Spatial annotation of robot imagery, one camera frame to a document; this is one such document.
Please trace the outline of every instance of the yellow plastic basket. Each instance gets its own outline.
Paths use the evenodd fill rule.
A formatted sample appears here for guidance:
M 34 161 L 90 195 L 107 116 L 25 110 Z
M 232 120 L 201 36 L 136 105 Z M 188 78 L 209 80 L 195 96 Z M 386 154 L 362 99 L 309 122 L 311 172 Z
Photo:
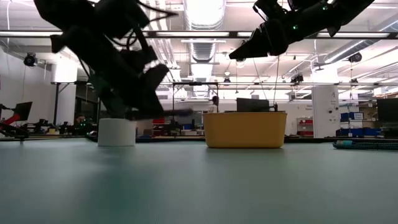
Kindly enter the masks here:
M 287 113 L 204 114 L 206 143 L 212 148 L 280 148 Z

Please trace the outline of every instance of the white cylinder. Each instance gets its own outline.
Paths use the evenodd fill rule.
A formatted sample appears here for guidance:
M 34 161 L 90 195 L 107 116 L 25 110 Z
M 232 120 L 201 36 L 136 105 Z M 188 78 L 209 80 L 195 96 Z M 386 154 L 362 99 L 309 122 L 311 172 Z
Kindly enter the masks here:
M 98 146 L 124 147 L 136 144 L 136 122 L 104 118 L 99 121 Z

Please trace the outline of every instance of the computer monitor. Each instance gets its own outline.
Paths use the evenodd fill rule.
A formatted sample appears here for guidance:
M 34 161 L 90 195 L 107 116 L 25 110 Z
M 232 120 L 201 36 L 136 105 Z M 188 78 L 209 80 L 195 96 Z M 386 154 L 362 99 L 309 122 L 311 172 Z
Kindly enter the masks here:
M 386 123 L 398 122 L 398 98 L 377 100 L 379 121 Z
M 31 108 L 32 108 L 32 102 L 18 103 L 14 109 L 14 115 L 15 114 L 19 115 L 18 121 L 27 121 Z
M 269 112 L 269 101 L 237 98 L 236 109 L 238 112 Z

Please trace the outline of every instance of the table surface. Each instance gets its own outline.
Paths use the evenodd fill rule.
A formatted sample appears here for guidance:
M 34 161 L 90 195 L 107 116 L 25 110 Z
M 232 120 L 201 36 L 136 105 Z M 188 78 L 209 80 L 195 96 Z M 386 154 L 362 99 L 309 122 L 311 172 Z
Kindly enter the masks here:
M 0 223 L 398 223 L 398 152 L 0 142 Z

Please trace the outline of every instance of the person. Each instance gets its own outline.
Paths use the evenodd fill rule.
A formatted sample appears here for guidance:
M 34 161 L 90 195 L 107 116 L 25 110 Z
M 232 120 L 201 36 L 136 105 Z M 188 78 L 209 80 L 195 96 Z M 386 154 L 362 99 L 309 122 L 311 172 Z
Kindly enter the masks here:
M 213 102 L 213 105 L 209 106 L 207 113 L 218 113 L 218 96 L 213 96 L 211 100 Z

